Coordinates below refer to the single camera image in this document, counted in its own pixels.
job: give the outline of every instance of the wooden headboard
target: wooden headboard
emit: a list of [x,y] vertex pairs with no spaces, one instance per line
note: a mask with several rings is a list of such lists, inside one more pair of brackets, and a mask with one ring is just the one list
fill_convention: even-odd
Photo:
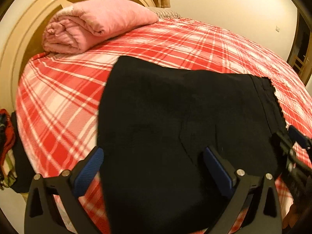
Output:
[[[50,18],[70,3],[83,0],[35,0],[16,23],[0,57],[0,108],[14,111],[18,81],[27,61],[43,52],[42,33]],[[153,0],[132,0],[155,7]]]

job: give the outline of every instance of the folded black cloth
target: folded black cloth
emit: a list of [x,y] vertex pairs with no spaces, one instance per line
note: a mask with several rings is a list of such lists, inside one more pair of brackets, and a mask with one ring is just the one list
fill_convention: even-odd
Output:
[[121,56],[98,117],[112,234],[192,233],[226,207],[202,152],[214,146],[250,175],[283,165],[270,143],[286,123],[268,78],[163,68]]
[[11,188],[17,193],[28,193],[32,178],[35,175],[35,171],[29,162],[29,159],[24,150],[23,144],[18,134],[18,126],[16,120],[16,112],[11,114],[11,122],[14,127],[15,143],[12,147],[15,158],[15,170],[17,174],[16,181]]

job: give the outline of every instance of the bedspread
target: bedspread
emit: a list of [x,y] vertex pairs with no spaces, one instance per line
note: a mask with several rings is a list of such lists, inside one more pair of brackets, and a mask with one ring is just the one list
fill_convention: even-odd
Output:
[[[129,55],[165,67],[269,77],[287,125],[312,137],[312,99],[293,69],[272,51],[228,30],[191,19],[167,19],[108,40],[83,54],[43,53],[25,67],[16,99],[18,130],[37,173],[59,175],[96,144],[99,100],[113,64]],[[297,144],[299,159],[311,165]],[[292,204],[276,180],[282,216]],[[109,233],[99,177],[79,198],[103,233]],[[241,213],[232,232],[238,230]]]

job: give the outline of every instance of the red and white plaid bedsheet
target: red and white plaid bedsheet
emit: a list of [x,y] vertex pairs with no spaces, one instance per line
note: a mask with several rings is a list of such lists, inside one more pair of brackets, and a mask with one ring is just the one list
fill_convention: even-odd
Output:
[[[83,54],[38,54],[30,59],[19,83],[16,111],[21,140],[37,173],[49,177],[72,169],[96,145],[99,100],[120,55],[171,68],[269,77],[287,124],[312,137],[312,99],[279,56],[216,26],[191,19],[160,20]],[[296,150],[311,166],[307,153],[297,145]],[[285,216],[292,198],[280,179],[276,186]],[[98,228],[109,233],[98,176],[80,202]]]

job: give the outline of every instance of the rolled pink comforter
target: rolled pink comforter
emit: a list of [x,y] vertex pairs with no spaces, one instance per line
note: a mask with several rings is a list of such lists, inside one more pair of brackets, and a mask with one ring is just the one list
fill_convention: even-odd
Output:
[[45,51],[83,53],[104,40],[156,22],[154,12],[130,0],[86,0],[50,19],[42,45]]

